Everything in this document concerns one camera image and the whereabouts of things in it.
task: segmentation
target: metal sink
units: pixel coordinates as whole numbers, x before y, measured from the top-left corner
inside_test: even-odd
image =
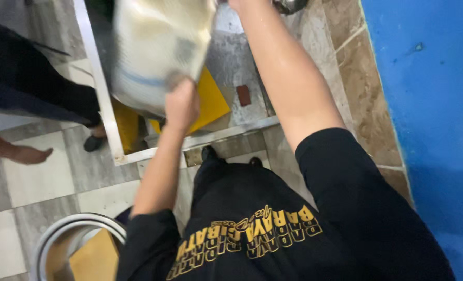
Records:
[[[115,164],[123,165],[152,158],[157,150],[151,147],[156,143],[156,135],[146,136],[148,149],[128,155],[122,149],[109,93],[113,45],[111,19],[86,7],[84,0],[74,0],[74,4]],[[221,4],[216,12],[215,30],[205,64],[232,110],[228,115],[186,137],[183,150],[279,123],[262,85],[239,17],[227,4]],[[251,104],[243,107],[236,94],[236,87],[241,85],[248,86],[251,98]]]

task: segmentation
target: sleeve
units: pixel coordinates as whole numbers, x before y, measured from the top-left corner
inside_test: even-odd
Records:
[[[295,154],[320,216],[341,233],[367,272],[374,272],[372,278],[454,279],[426,225],[349,131],[313,133]]]
[[[176,257],[179,240],[171,210],[135,216],[128,223],[116,280],[165,280]]]

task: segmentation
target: blue stripe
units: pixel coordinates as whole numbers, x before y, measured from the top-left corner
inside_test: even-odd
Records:
[[[155,86],[155,87],[166,86],[166,81],[164,79],[148,78],[148,77],[139,76],[139,75],[130,73],[123,68],[121,68],[121,73],[128,79],[135,81],[137,83],[143,84],[143,85],[150,85],[150,86]]]

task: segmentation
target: leg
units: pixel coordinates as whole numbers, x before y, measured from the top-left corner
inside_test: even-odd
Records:
[[[217,171],[227,165],[224,159],[217,156],[212,146],[208,145],[202,149],[202,165],[197,171],[194,179],[194,198],[191,202],[191,209],[207,192],[209,183],[219,177]]]

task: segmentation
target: metal bowl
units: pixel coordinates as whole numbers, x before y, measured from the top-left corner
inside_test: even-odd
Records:
[[[100,214],[73,214],[50,226],[41,236],[31,267],[32,281],[74,281],[69,258],[101,229],[106,229],[120,248],[126,229],[114,219]]]

